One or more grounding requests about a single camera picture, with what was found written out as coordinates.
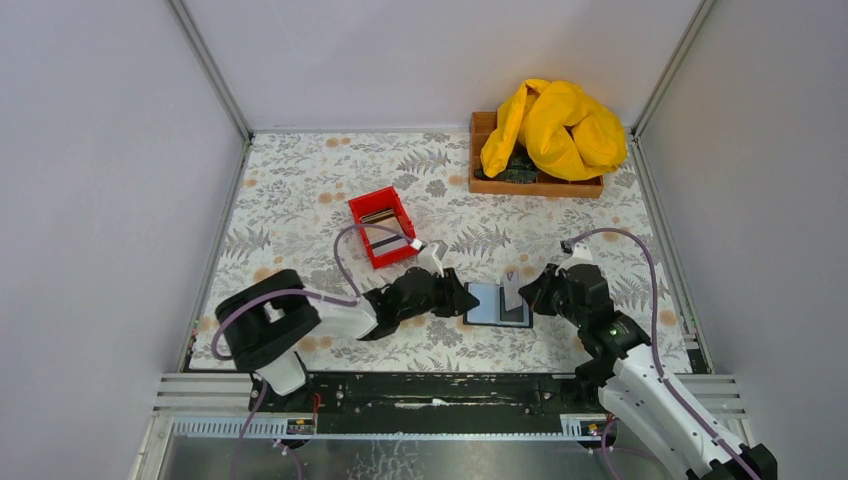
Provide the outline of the black card holder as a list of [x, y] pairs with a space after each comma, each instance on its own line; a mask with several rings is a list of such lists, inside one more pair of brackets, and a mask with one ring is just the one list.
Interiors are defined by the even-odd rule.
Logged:
[[533, 313], [524, 299], [520, 308], [504, 310], [501, 285], [467, 283], [466, 287], [479, 299], [480, 305], [463, 315], [465, 325], [515, 329], [533, 327]]

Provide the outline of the red plastic bin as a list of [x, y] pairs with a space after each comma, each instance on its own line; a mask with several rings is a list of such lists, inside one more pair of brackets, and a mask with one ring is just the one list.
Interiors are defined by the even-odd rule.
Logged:
[[394, 187], [386, 187], [348, 201], [354, 222], [365, 225], [359, 235], [374, 269], [418, 254], [412, 221]]

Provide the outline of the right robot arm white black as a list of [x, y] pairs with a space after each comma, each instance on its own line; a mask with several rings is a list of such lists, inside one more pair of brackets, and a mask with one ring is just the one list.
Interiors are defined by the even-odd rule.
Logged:
[[668, 472], [684, 479], [775, 479], [775, 456], [720, 424], [663, 366], [649, 335], [618, 310], [598, 266], [546, 267], [519, 293], [536, 314], [572, 323], [589, 354], [571, 392], [623, 422]]

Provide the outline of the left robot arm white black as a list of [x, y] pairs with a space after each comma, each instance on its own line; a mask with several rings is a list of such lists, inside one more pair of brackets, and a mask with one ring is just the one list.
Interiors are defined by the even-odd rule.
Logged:
[[414, 317], [455, 317], [479, 304], [451, 268], [432, 273], [412, 267], [359, 297], [311, 290], [296, 271], [287, 269], [216, 308], [219, 326], [211, 352], [218, 360], [233, 361], [237, 371], [258, 380], [261, 389], [287, 397], [308, 382], [308, 371], [296, 351], [304, 337], [374, 341], [394, 334], [402, 322]]

